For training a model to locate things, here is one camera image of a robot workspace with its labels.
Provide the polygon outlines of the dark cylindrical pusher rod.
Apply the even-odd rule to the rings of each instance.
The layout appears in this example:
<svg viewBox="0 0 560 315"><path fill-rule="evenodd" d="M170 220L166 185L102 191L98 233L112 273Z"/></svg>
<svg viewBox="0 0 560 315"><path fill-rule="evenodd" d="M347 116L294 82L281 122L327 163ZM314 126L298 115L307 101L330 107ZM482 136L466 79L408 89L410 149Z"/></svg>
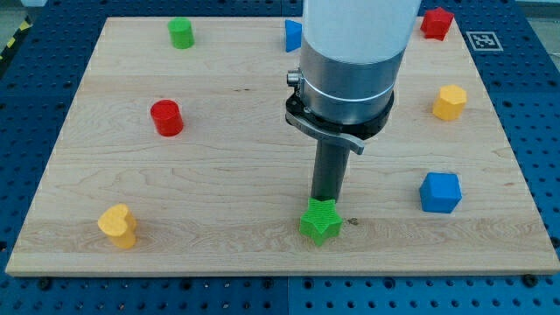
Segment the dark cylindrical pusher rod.
<svg viewBox="0 0 560 315"><path fill-rule="evenodd" d="M335 201L339 199L348 156L349 149L318 141L311 183L312 198Z"/></svg>

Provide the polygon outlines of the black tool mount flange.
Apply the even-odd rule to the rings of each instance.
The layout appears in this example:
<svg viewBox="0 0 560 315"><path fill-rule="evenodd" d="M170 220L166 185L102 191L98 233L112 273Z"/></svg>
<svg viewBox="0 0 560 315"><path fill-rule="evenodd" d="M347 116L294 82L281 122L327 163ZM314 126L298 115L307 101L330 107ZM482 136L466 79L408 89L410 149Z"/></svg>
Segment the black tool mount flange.
<svg viewBox="0 0 560 315"><path fill-rule="evenodd" d="M301 99L292 94L285 103L286 122L318 141L338 145L361 155L365 150L365 140L378 134L386 125L394 104L394 94L382 112L371 120L358 124L328 122L305 109Z"/></svg>

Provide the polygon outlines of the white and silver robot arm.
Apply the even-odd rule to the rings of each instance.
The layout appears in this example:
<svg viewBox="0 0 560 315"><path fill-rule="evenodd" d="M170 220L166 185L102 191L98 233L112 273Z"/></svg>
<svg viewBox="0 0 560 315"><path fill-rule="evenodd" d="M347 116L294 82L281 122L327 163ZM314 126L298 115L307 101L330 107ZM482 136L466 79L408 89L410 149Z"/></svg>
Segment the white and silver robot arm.
<svg viewBox="0 0 560 315"><path fill-rule="evenodd" d="M386 125L421 0L306 0L286 122L317 141L311 196L337 200L351 152Z"/></svg>

